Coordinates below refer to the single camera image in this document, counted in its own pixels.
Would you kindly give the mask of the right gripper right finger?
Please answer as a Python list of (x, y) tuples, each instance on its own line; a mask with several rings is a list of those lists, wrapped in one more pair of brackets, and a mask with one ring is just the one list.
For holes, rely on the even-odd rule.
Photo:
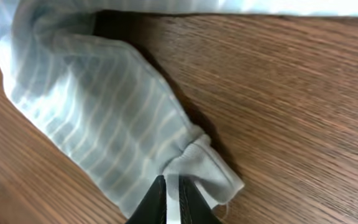
[(189, 177), (179, 176), (181, 224), (222, 224)]

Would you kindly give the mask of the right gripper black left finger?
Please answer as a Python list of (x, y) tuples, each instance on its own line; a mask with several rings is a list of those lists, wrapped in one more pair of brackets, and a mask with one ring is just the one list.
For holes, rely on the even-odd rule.
[(166, 224), (167, 191), (163, 175), (155, 178), (145, 197), (126, 224)]

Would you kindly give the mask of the light blue striped pants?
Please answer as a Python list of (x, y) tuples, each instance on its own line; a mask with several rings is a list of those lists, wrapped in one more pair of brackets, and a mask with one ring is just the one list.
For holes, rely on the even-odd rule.
[(208, 208), (232, 200), (243, 181), (135, 48), (93, 35), (102, 10), (358, 17), (358, 1), (0, 1), (0, 68), (12, 104), (126, 217), (159, 179), (163, 219), (176, 222), (181, 175)]

